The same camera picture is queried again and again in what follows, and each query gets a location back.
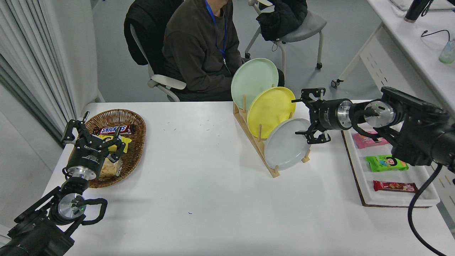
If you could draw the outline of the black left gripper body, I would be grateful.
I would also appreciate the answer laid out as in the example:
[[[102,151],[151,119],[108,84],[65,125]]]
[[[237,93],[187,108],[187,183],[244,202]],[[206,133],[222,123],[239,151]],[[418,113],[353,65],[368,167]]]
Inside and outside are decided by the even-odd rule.
[[[66,166],[68,175],[100,175],[105,159],[109,155],[106,148],[76,142]]]

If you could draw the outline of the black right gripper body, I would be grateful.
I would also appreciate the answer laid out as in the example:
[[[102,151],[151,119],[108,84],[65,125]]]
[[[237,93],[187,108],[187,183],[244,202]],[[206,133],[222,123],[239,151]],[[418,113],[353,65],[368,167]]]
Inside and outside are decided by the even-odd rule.
[[[310,121],[315,123],[318,131],[340,130],[337,114],[340,100],[316,100],[310,103]]]

